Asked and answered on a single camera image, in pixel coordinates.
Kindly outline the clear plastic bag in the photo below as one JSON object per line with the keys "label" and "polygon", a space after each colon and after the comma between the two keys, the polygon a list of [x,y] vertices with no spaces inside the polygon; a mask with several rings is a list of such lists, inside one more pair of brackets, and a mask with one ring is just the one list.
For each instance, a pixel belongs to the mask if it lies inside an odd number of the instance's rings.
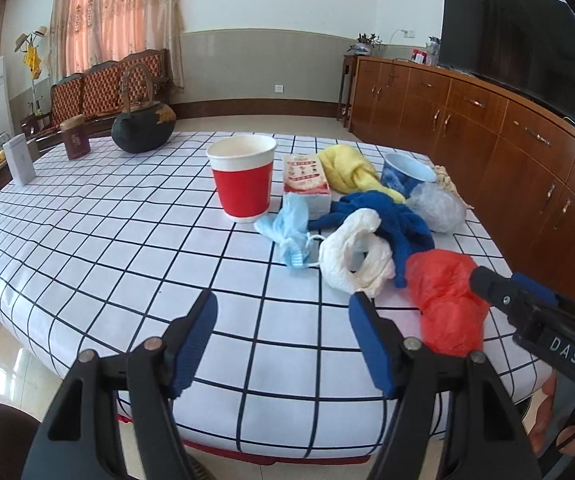
{"label": "clear plastic bag", "polygon": [[453,232],[465,222],[463,200],[436,183],[418,184],[411,191],[406,205],[436,233]]}

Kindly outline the beige cloth bundle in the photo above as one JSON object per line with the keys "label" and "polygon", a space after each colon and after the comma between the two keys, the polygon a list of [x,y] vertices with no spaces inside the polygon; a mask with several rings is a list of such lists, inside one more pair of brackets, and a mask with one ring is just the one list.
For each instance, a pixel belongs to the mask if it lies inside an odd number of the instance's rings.
{"label": "beige cloth bundle", "polygon": [[447,169],[444,166],[434,165],[433,171],[436,176],[435,183],[445,191],[450,192],[453,196],[457,197],[463,203],[466,209],[472,210],[473,207],[461,196],[457,185],[452,181]]}

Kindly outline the red white milk carton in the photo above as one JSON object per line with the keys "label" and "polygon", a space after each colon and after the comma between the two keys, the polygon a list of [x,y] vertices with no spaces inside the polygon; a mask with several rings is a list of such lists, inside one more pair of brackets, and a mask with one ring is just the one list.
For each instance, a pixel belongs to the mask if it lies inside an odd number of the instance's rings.
{"label": "red white milk carton", "polygon": [[310,220],[318,220],[330,212],[331,188],[317,155],[283,156],[283,193],[303,197]]}

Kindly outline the red paper cup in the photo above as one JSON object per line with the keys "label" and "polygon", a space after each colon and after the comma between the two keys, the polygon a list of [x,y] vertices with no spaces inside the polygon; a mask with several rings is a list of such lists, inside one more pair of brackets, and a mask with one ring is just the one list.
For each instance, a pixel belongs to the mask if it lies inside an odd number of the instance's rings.
{"label": "red paper cup", "polygon": [[242,134],[207,148],[218,198],[232,221],[252,223],[268,212],[276,147],[271,136]]}

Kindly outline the red plastic bag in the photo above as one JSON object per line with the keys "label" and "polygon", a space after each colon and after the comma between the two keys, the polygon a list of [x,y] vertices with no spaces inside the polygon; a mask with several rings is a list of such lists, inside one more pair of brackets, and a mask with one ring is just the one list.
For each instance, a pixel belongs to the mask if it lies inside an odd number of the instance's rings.
{"label": "red plastic bag", "polygon": [[417,252],[407,260],[408,294],[421,312],[422,340],[435,353],[464,358],[483,349],[490,304],[471,290],[475,269],[470,256],[445,249]]}

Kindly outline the wooden sideboard cabinet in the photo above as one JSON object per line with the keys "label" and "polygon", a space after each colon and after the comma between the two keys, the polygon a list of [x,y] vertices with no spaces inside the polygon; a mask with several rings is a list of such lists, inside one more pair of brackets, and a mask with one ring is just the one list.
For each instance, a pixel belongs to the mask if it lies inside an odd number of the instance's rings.
{"label": "wooden sideboard cabinet", "polygon": [[575,299],[575,128],[493,84],[358,58],[350,131],[447,169],[513,271]]}

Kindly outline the checkered white tablecloth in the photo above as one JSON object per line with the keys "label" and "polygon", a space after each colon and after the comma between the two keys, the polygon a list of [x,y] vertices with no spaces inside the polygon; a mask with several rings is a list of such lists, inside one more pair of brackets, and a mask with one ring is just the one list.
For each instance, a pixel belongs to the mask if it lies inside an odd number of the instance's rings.
{"label": "checkered white tablecloth", "polygon": [[210,289],[218,318],[174,404],[181,437],[273,460],[369,456],[395,405],[371,382],[348,298],[225,215],[206,157],[219,139],[177,132],[130,155],[101,138],[76,160],[59,146],[30,184],[5,186],[0,322],[64,376],[82,350],[161,335]]}

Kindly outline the blue paper cup lying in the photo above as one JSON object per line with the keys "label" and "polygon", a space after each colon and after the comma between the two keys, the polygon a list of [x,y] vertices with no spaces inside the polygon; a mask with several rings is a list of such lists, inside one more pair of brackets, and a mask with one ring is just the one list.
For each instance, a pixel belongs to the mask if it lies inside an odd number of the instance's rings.
{"label": "blue paper cup lying", "polygon": [[435,171],[431,167],[411,156],[398,153],[384,156],[380,182],[405,198],[408,198],[419,184],[435,183],[436,180]]}

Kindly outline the yellow towel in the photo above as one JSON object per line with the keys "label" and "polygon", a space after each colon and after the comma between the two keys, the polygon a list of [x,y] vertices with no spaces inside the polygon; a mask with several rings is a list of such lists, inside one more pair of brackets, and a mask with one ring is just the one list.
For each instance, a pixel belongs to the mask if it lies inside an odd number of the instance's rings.
{"label": "yellow towel", "polygon": [[345,144],[330,145],[317,154],[327,182],[338,193],[353,194],[377,191],[397,204],[406,202],[405,196],[380,182],[375,168],[357,148]]}

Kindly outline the black television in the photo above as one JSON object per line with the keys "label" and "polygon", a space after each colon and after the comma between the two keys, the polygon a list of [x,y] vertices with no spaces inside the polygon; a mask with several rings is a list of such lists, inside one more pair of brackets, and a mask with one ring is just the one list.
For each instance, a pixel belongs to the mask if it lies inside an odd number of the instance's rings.
{"label": "black television", "polygon": [[444,0],[438,65],[575,124],[575,14],[561,0]]}

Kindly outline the white small box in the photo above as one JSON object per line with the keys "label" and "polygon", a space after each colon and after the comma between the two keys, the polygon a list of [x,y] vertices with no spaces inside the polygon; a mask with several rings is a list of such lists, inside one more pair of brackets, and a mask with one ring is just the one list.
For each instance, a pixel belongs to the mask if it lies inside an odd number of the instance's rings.
{"label": "white small box", "polygon": [[23,133],[3,144],[3,151],[15,185],[25,186],[36,178],[32,155]]}

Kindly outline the brown tea canister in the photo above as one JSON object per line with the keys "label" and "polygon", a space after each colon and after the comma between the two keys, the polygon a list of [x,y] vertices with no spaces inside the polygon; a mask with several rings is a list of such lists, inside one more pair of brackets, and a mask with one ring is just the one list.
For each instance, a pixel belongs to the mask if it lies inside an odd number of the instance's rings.
{"label": "brown tea canister", "polygon": [[90,153],[90,143],[85,131],[82,114],[64,120],[60,125],[62,141],[69,160],[79,159]]}

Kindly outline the potted plant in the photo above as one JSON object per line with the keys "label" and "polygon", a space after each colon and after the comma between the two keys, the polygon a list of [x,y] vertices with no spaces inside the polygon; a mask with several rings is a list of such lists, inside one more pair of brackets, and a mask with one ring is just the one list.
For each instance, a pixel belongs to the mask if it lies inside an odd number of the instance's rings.
{"label": "potted plant", "polygon": [[370,56],[375,50],[380,49],[383,42],[379,35],[360,34],[347,52],[357,56]]}

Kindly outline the wooden carved sofa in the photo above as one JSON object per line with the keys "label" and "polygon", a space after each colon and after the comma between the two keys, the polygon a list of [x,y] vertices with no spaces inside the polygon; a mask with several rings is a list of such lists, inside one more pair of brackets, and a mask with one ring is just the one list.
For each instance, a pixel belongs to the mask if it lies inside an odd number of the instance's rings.
{"label": "wooden carved sofa", "polygon": [[41,148],[48,148],[61,141],[62,122],[82,115],[86,133],[103,136],[124,110],[124,92],[128,93],[131,105],[146,100],[146,76],[152,77],[153,99],[167,103],[173,89],[169,53],[165,49],[148,49],[120,61],[94,65],[86,72],[74,73],[53,84],[51,110],[24,118],[22,133],[36,140]]}

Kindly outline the coat stand with hats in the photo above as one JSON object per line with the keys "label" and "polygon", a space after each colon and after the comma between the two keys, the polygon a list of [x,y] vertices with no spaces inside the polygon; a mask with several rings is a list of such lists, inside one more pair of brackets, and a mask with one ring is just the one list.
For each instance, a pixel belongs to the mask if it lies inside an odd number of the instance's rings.
{"label": "coat stand with hats", "polygon": [[35,82],[41,75],[41,58],[38,53],[38,42],[46,36],[47,27],[39,26],[29,34],[21,34],[15,40],[15,52],[24,54],[23,63],[30,73],[30,88],[32,88],[32,102],[30,109],[34,115],[41,115],[39,100],[36,96]]}

